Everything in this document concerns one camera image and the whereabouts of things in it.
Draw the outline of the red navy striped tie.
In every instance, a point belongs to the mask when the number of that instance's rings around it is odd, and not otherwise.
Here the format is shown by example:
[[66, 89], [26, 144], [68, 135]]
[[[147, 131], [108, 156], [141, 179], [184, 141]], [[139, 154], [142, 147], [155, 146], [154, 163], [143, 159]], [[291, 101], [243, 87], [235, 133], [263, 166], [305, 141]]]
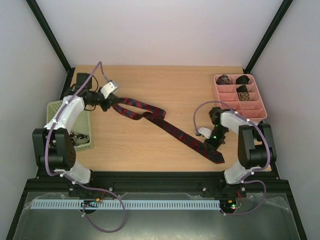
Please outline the red navy striped tie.
[[[144, 112], [134, 112], [122, 107], [121, 104], [139, 108], [141, 110], [144, 110]], [[204, 143], [185, 133], [171, 123], [167, 122], [165, 120], [166, 111], [161, 108], [128, 97], [119, 98], [117, 100], [117, 103], [114, 104], [112, 108], [119, 114], [135, 121], [145, 118], [149, 122], [153, 123], [154, 125], [170, 134], [176, 140], [180, 141], [193, 151], [197, 152], [198, 154], [215, 164], [223, 164], [225, 162], [222, 153], [218, 152], [217, 150], [208, 150], [205, 147]]]

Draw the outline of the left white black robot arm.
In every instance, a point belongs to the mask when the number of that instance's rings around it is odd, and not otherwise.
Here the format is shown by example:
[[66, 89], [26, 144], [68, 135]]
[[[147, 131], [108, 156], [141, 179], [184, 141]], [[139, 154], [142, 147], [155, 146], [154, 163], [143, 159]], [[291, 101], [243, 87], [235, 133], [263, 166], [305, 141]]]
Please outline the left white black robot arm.
[[106, 84], [93, 91], [89, 74], [83, 83], [76, 82], [64, 92], [62, 104], [53, 118], [32, 133], [36, 164], [50, 177], [65, 177], [73, 184], [88, 184], [92, 171], [84, 167], [76, 157], [70, 133], [78, 116], [86, 106], [99, 106], [106, 112], [116, 104], [118, 85], [107, 80]]

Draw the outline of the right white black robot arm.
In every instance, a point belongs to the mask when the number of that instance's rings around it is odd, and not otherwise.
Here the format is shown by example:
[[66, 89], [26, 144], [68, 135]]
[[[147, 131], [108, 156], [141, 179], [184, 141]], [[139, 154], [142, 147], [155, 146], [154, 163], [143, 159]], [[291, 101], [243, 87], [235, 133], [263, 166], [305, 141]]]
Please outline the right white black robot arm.
[[214, 107], [209, 111], [214, 125], [205, 133], [204, 145], [208, 151], [216, 152], [225, 143], [230, 130], [237, 134], [237, 161], [224, 171], [224, 180], [218, 183], [218, 191], [229, 196], [240, 184], [255, 172], [265, 170], [276, 159], [272, 128], [267, 123], [257, 123], [245, 118], [235, 110]]

